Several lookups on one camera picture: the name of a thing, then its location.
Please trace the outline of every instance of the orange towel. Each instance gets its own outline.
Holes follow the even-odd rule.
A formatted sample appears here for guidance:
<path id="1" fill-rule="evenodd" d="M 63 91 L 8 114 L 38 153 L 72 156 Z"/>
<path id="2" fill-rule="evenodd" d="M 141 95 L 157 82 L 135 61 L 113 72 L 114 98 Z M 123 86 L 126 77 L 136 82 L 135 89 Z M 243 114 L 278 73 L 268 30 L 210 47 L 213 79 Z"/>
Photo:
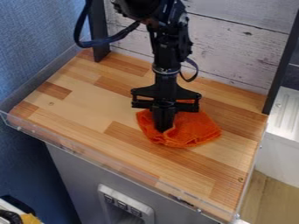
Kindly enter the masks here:
<path id="1" fill-rule="evenodd" d="M 192 147 L 219 137 L 219 126 L 203 111 L 198 113 L 179 112 L 171 129 L 160 133 L 155 129 L 152 113 L 145 109 L 137 114 L 143 133 L 155 144 L 175 148 Z"/>

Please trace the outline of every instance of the wooden tabletop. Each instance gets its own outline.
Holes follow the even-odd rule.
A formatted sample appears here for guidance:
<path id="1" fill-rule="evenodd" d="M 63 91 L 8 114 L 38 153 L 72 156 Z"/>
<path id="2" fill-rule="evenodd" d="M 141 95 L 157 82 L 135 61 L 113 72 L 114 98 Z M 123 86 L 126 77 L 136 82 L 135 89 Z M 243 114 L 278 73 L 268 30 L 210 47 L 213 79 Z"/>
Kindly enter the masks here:
<path id="1" fill-rule="evenodd" d="M 188 149 L 156 145 L 140 131 L 137 109 L 130 106 L 130 89 L 153 83 L 150 67 L 149 62 L 114 52 L 95 63 L 91 51 L 84 51 L 10 113 L 84 145 L 52 137 L 81 156 L 229 221 L 264 131 L 267 117 L 261 109 L 265 96 L 213 80 L 179 81 L 183 88 L 203 95 L 201 108 L 221 127 L 222 136 Z"/>

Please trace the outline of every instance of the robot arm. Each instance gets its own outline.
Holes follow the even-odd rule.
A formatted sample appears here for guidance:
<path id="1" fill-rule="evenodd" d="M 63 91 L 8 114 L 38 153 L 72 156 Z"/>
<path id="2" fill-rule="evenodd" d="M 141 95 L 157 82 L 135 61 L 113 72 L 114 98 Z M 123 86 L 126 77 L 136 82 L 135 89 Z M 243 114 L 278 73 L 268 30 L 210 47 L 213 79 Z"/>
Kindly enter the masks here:
<path id="1" fill-rule="evenodd" d="M 93 47 L 112 43 L 125 38 L 140 23 L 147 26 L 154 54 L 153 71 L 155 84 L 131 90 L 132 107 L 150 109 L 153 112 L 156 129 L 164 132 L 172 127 L 175 114 L 179 111 L 198 112 L 201 95 L 184 89 L 177 84 L 177 75 L 185 81 L 193 81 L 198 75 L 198 66 L 188 56 L 192 53 L 189 38 L 189 18 L 181 0 L 114 0 L 116 11 L 126 18 L 135 20 L 133 24 L 112 37 L 80 42 L 80 31 L 93 0 L 87 0 L 76 24 L 74 39 L 78 46 Z M 188 62 L 197 70 L 187 80 L 181 73 L 181 63 Z M 145 96 L 152 100 L 139 100 Z M 193 103 L 177 100 L 193 100 Z"/>

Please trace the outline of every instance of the black metal frame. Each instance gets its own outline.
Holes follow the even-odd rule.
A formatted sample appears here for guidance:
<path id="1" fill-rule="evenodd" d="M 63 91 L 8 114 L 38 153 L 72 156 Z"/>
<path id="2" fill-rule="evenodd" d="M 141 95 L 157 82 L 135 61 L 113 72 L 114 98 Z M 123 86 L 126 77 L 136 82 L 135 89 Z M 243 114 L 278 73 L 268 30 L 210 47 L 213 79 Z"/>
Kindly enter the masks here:
<path id="1" fill-rule="evenodd" d="M 92 39 L 104 39 L 108 36 L 106 13 L 103 0 L 93 1 L 88 20 Z M 101 61 L 109 53 L 109 44 L 94 47 L 94 61 Z"/>
<path id="2" fill-rule="evenodd" d="M 287 68 L 288 68 L 289 62 L 292 57 L 292 53 L 296 48 L 296 43 L 297 43 L 298 38 L 299 38 L 299 11 L 297 13 L 292 31 L 289 35 L 288 43 L 286 45 L 286 48 L 284 49 L 281 63 L 278 66 L 275 78 L 274 78 L 274 80 L 272 82 L 272 86 L 269 90 L 268 97 L 267 97 L 267 100 L 264 105 L 264 109 L 262 110 L 263 114 L 266 114 L 266 115 L 270 114 L 270 111 L 275 102 L 275 98 L 278 94 L 279 88 L 282 85 L 283 78 L 287 72 Z"/>

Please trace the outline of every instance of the white painted wood wall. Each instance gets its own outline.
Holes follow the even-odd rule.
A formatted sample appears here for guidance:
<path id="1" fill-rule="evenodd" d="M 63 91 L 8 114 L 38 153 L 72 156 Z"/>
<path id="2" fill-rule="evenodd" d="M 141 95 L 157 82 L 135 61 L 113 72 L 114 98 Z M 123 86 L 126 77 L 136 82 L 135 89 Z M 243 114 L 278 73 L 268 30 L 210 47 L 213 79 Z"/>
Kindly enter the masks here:
<path id="1" fill-rule="evenodd" d="M 106 2 L 108 31 L 133 21 Z M 271 86 L 299 7 L 299 0 L 184 0 L 193 55 L 201 76 L 266 94 Z M 152 61 L 144 26 L 113 43 L 114 51 Z"/>

